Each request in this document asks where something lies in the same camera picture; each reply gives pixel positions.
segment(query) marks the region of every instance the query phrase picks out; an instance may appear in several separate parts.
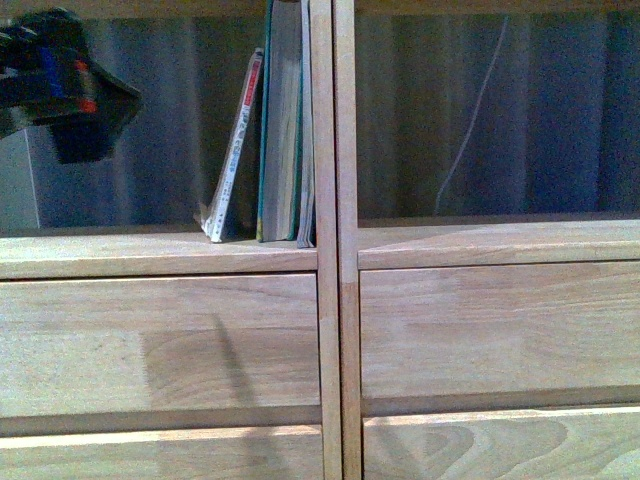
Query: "book spine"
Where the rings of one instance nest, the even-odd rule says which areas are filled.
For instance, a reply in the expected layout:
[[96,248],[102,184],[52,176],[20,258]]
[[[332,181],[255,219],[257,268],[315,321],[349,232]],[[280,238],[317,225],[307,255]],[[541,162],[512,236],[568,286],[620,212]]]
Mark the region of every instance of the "book spine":
[[205,225],[205,230],[209,232],[209,237],[216,243],[222,241],[225,219],[231,202],[231,192],[233,191],[233,184],[238,170],[238,164],[240,163],[240,154],[242,153],[242,145],[247,132],[249,116],[251,115],[251,107],[254,103],[255,93],[258,87],[263,56],[262,49],[256,49],[249,63],[242,92],[242,100],[238,115],[236,116],[224,170],[214,197],[213,210],[207,220],[208,225]]

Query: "wooden cabinet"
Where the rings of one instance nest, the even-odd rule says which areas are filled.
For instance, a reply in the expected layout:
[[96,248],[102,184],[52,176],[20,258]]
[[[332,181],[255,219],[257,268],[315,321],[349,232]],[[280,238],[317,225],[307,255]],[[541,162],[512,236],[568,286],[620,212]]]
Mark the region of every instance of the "wooden cabinet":
[[637,407],[371,418],[365,478],[632,478],[639,425]]
[[[10,0],[1,15],[54,5],[87,19],[265,7]],[[375,88],[378,123],[357,123],[355,19],[639,8],[311,0],[317,248],[212,245],[182,227],[0,239],[0,478],[633,478],[637,215],[359,222],[358,175],[426,170],[377,143],[396,114]],[[382,50],[366,55],[384,72]],[[363,131],[365,154],[385,157],[375,171],[358,171]]]
[[639,285],[637,262],[364,271],[363,398],[640,398]]
[[322,478],[319,426],[0,439],[3,480]]
[[0,416],[319,408],[315,285],[312,274],[1,284]]
[[[54,6],[161,24],[266,11],[9,0],[0,18]],[[212,244],[196,224],[0,239],[0,478],[342,478],[331,19],[310,3],[317,248]]]

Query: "wooden drawer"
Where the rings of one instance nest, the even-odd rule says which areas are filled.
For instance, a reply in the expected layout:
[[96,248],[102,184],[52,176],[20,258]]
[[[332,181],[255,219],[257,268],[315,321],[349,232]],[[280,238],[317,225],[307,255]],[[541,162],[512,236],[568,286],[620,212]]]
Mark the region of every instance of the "wooden drawer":
[[0,439],[0,478],[321,479],[319,427]]
[[319,405],[315,275],[0,284],[0,418]]
[[366,480],[637,478],[640,408],[380,417]]
[[369,416],[407,399],[406,413],[427,413],[438,396],[449,410],[483,394],[547,404],[535,391],[640,400],[640,263],[369,271],[361,289]]

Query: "light wood surface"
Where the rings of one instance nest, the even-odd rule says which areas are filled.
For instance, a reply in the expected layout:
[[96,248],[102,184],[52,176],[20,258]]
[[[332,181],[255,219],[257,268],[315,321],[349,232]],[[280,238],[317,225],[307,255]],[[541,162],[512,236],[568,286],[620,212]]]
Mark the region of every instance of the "light wood surface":
[[0,284],[0,417],[319,405],[315,291],[311,274]]
[[355,31],[352,0],[335,0],[334,56],[344,478],[362,478]]
[[[264,15],[266,3],[258,0],[7,0],[7,5],[11,17],[64,7],[83,19],[96,19]],[[0,12],[0,16],[5,15],[1,9]]]
[[362,270],[640,259],[640,220],[361,228]]
[[640,408],[505,411],[365,421],[365,479],[627,479]]
[[356,0],[356,11],[378,15],[468,15],[633,10],[637,0]]
[[311,0],[309,13],[324,478],[342,480],[331,1]]
[[0,238],[0,279],[315,270],[292,242],[211,243],[201,232]]
[[638,262],[363,272],[363,395],[417,407],[635,387],[640,400],[639,285]]
[[320,479],[318,426],[0,439],[3,480]]

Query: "white cable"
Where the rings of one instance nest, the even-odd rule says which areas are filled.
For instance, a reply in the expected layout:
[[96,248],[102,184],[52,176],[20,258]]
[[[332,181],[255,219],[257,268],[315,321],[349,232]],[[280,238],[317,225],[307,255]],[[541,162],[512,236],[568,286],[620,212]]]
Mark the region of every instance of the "white cable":
[[502,48],[502,43],[504,41],[504,37],[506,35],[508,25],[509,25],[509,16],[507,15],[504,17],[504,21],[502,22],[502,31],[500,32],[500,38],[498,38],[498,44],[496,45],[496,49],[493,52],[493,58],[491,59],[491,63],[489,64],[489,69],[487,70],[487,74],[484,77],[484,82],[482,83],[482,87],[480,88],[480,92],[478,94],[478,100],[476,101],[476,106],[473,111],[473,115],[471,116],[471,122],[469,123],[469,128],[467,129],[467,134],[465,135],[464,141],[460,146],[460,150],[458,151],[456,160],[453,162],[453,165],[449,169],[449,173],[447,174],[447,177],[445,178],[444,182],[442,182],[442,186],[440,187],[440,190],[438,190],[438,196],[436,197],[436,206],[433,210],[434,216],[437,216],[438,212],[440,211],[440,203],[442,201],[442,195],[444,194],[447,186],[449,185],[449,182],[451,182],[451,178],[453,177],[453,174],[456,171],[456,168],[458,168],[458,165],[462,160],[462,155],[464,155],[464,151],[467,148],[467,144],[471,139],[471,134],[473,133],[473,129],[476,125],[476,120],[478,119],[478,113],[480,112],[480,105],[482,104],[484,92],[487,89],[487,85],[489,83],[489,80],[491,79],[491,74],[493,73],[493,69],[496,66],[496,61],[498,60],[498,56],[500,55],[500,49]]

